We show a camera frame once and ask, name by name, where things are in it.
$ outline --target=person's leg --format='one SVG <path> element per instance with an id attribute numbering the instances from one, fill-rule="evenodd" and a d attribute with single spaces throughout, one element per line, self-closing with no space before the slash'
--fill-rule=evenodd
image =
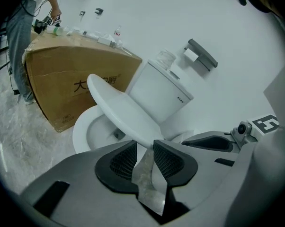
<path id="1" fill-rule="evenodd" d="M 25 9 L 34 14 L 36 2 L 33 0 L 22 1 Z M 31 26 L 33 16 L 26 13 L 26 11 L 19 5 L 13 17 L 7 22 L 7 37 L 9 43 L 9 58 L 12 67 L 15 83 L 19 92 L 23 96 L 25 102 L 33 101 L 34 97 L 26 78 L 26 71 L 22 64 L 21 58 L 25 49 L 31 43 Z"/>

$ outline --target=floor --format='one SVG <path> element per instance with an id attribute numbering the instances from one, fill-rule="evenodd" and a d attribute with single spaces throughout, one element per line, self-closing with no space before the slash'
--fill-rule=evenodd
<path id="1" fill-rule="evenodd" d="M 6 63 L 0 55 L 0 66 Z M 13 95 L 7 68 L 0 71 L 0 179 L 21 193 L 26 186 L 65 158 L 74 155 L 72 128 L 57 133 L 37 104 Z"/>

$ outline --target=clear plastic bottle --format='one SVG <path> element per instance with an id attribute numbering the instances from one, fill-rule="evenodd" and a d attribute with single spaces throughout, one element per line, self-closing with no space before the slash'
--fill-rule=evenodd
<path id="1" fill-rule="evenodd" d="M 114 38 L 116 42 L 120 40 L 120 28 L 121 28 L 121 25 L 119 25 L 118 28 L 114 31 Z"/>

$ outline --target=toilet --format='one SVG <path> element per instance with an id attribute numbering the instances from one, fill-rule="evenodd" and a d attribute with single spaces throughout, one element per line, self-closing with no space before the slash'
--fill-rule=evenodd
<path id="1" fill-rule="evenodd" d="M 87 85 L 97 106 L 86 110 L 74 125 L 77 154 L 128 140 L 150 148 L 154 140 L 165 139 L 160 125 L 193 100 L 179 78 L 155 61 L 144 66 L 129 94 L 95 74 L 88 76 Z"/>

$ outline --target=toilet paper holder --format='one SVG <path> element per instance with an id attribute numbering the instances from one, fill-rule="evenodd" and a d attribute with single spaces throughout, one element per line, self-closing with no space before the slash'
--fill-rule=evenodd
<path id="1" fill-rule="evenodd" d="M 208 51 L 206 51 L 201 45 L 199 45 L 195 40 L 190 39 L 188 41 L 189 45 L 193 48 L 192 51 L 194 51 L 194 53 L 196 53 L 198 55 L 197 60 L 199 62 L 201 62 L 204 67 L 206 67 L 208 69 L 208 71 L 210 70 L 210 67 L 217 67 L 218 66 L 218 62 L 213 58 L 213 56 L 211 56 Z"/>

